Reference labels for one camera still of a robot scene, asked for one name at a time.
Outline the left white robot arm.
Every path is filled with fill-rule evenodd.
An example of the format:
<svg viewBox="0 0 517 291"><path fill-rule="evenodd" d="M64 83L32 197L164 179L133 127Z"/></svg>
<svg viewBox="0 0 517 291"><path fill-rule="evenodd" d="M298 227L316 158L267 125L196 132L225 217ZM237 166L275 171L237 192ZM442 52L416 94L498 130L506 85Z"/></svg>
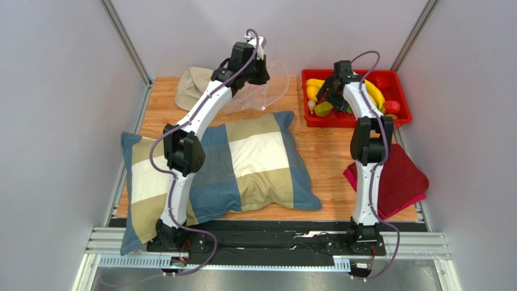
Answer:
<svg viewBox="0 0 517 291"><path fill-rule="evenodd" d="M263 85L269 79L266 39L248 36L236 42L230 57L213 71L207 89L176 125L167 124L158 139L163 144L169 190L163 213L156 223L157 238L165 246L181 249L186 240L186 209L195 174L206 159L201 139L217 113L245 84Z"/></svg>

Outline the clear zip top bag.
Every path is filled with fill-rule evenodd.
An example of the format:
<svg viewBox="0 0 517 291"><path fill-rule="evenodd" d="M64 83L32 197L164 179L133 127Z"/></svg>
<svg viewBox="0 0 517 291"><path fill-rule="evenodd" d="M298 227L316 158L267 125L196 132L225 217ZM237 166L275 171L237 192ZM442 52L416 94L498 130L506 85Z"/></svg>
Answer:
<svg viewBox="0 0 517 291"><path fill-rule="evenodd" d="M224 114L244 110L264 111L282 98L289 89L289 74L285 59L276 59L268 64L270 80L264 85L245 84L222 108Z"/></svg>

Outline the yellow lemon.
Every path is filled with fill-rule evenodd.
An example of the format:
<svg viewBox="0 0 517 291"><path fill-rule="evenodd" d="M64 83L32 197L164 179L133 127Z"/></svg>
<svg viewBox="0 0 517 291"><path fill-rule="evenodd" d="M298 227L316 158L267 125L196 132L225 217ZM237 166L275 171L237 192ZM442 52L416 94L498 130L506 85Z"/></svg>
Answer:
<svg viewBox="0 0 517 291"><path fill-rule="evenodd" d="M321 88L320 85L307 85L306 94L307 94L308 100L318 102L319 99L317 97L317 94L318 94L320 88Z"/></svg>

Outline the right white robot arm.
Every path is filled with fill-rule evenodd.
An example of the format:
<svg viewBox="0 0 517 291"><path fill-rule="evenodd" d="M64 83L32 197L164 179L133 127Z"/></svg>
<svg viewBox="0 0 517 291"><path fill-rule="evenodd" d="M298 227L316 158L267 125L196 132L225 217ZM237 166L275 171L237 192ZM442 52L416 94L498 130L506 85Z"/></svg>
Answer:
<svg viewBox="0 0 517 291"><path fill-rule="evenodd" d="M348 230L346 248L350 253L373 252L380 241L377 201L380 176L387 161L394 121L386 118L373 104L365 78L353 72L351 61L334 63L317 98L325 98L337 109L350 108L356 119L350 153L357 171L356 205Z"/></svg>

